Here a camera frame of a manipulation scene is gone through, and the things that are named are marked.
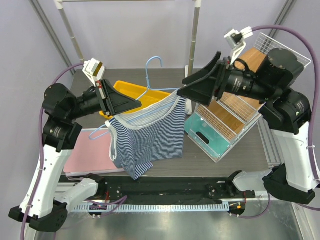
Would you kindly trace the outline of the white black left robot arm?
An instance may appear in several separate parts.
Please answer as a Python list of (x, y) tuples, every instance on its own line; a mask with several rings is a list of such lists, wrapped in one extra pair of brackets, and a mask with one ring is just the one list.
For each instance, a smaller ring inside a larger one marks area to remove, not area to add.
[(48, 119), (45, 124), (39, 121), (37, 168), (23, 202), (11, 208), (8, 216), (38, 232), (56, 233), (80, 203), (90, 197), (102, 199), (107, 192), (106, 181), (93, 173), (55, 196), (62, 170), (83, 129), (76, 120), (100, 111), (115, 116), (141, 106), (139, 100), (120, 93), (107, 79), (97, 81), (79, 97), (61, 83), (50, 85), (40, 112)]

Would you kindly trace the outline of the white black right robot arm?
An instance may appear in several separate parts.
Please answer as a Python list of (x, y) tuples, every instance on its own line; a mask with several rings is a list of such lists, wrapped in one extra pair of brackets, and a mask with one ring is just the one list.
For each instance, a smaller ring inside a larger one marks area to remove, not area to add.
[(295, 54), (283, 48), (270, 50), (256, 71), (246, 62), (237, 68), (217, 52), (207, 66), (183, 79), (177, 94), (204, 106), (224, 93), (258, 100), (259, 113), (275, 135), (283, 159), (282, 165), (263, 176), (262, 185), (279, 200), (307, 205), (316, 196), (319, 169), (308, 134), (310, 102), (291, 88), (303, 70)]

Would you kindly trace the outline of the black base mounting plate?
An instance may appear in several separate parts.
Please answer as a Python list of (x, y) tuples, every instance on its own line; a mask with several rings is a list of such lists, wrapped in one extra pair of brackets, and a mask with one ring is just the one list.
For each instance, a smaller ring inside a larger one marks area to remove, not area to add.
[(186, 205), (208, 204), (223, 199), (253, 199), (253, 190), (238, 190), (229, 177), (148, 177), (103, 176), (90, 200), (116, 201), (126, 196), (126, 204)]

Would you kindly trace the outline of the pink clipboard with papers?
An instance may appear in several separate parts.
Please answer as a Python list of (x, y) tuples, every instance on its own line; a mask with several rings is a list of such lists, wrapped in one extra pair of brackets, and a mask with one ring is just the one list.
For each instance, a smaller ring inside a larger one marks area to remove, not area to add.
[(92, 128), (83, 129), (63, 172), (67, 177), (124, 172), (123, 168), (116, 167), (110, 159), (110, 145), (111, 135), (106, 128), (97, 132)]

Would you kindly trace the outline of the yellow plastic tray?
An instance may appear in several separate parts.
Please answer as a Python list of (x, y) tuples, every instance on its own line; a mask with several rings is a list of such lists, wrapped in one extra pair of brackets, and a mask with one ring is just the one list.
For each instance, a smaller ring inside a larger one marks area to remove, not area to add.
[(134, 112), (137, 112), (139, 110), (142, 110), (144, 108), (149, 107), (150, 105), (153, 105), (163, 99), (165, 99), (166, 97), (168, 97), (170, 95), (169, 92), (165, 92), (165, 91), (160, 91), (160, 90), (147, 90), (147, 87), (145, 86), (141, 86), (141, 85), (137, 85), (137, 84), (133, 84), (133, 83), (129, 83), (129, 82), (125, 82), (125, 81), (121, 81), (118, 80), (113, 87), (120, 93), (131, 97), (133, 99), (138, 99), (142, 106), (132, 109), (130, 111), (125, 112), (126, 114), (131, 114)]

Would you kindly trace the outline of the blue white striped tank top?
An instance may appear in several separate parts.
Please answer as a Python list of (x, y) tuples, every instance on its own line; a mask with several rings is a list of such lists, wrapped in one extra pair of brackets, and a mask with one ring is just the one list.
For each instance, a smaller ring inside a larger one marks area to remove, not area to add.
[(109, 157), (137, 180), (153, 162), (183, 156), (186, 99), (173, 92), (163, 100), (133, 113), (106, 121), (111, 144)]

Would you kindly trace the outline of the metal clothes rack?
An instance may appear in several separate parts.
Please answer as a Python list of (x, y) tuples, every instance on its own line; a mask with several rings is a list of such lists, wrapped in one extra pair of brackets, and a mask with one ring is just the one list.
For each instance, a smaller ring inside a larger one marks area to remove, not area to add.
[(108, 69), (143, 69), (154, 60), (178, 69), (195, 47), (197, 0), (57, 0), (55, 6), (78, 57)]

